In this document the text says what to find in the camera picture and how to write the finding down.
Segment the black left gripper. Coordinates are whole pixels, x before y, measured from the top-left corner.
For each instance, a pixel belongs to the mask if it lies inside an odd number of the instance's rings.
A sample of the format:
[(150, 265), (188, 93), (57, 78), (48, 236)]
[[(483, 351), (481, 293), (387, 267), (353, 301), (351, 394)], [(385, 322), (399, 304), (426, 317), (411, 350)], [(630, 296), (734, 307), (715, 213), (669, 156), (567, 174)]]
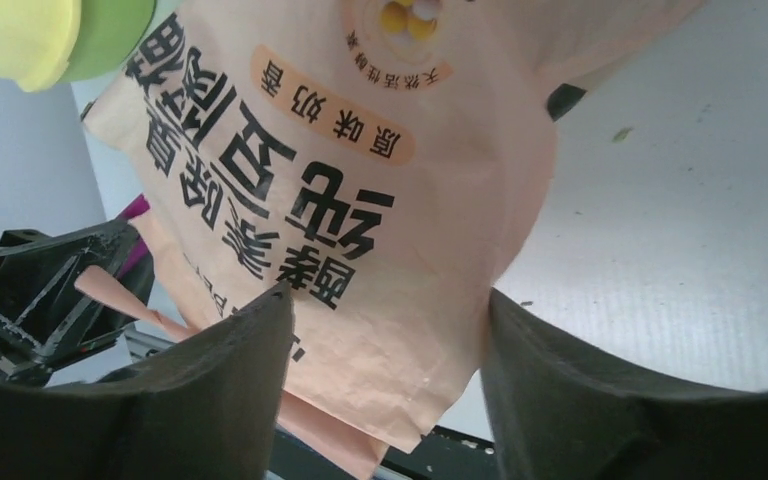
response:
[(6, 230), (0, 238), (0, 381), (44, 387), (53, 371), (116, 343), (131, 318), (89, 299), (77, 277), (98, 266), (142, 301), (153, 260), (124, 220), (48, 236)]

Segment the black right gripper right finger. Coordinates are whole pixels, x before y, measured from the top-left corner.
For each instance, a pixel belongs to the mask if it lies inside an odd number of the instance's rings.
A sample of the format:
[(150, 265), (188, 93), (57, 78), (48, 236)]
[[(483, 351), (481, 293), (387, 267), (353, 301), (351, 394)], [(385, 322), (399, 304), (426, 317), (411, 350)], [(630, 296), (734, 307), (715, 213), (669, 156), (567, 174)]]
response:
[(768, 479), (768, 391), (659, 373), (489, 298), (482, 389), (505, 479)]

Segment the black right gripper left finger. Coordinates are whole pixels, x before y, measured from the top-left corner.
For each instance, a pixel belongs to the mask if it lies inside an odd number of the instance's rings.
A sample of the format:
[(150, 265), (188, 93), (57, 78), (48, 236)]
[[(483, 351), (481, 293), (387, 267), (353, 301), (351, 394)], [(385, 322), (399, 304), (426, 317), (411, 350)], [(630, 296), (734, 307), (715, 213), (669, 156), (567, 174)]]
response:
[(263, 478), (293, 325), (279, 284), (97, 382), (0, 382), (0, 479)]

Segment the peach cat litter bag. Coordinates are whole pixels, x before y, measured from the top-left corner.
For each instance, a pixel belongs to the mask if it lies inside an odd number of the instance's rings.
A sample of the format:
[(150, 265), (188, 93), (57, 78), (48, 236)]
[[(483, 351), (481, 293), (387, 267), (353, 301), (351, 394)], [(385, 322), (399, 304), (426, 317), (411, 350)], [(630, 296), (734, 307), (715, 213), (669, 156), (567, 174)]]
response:
[(368, 479), (479, 368), (490, 291), (553, 175), (551, 94), (697, 8), (186, 1), (84, 124), (129, 157), (134, 225), (188, 324), (290, 287), (278, 422)]

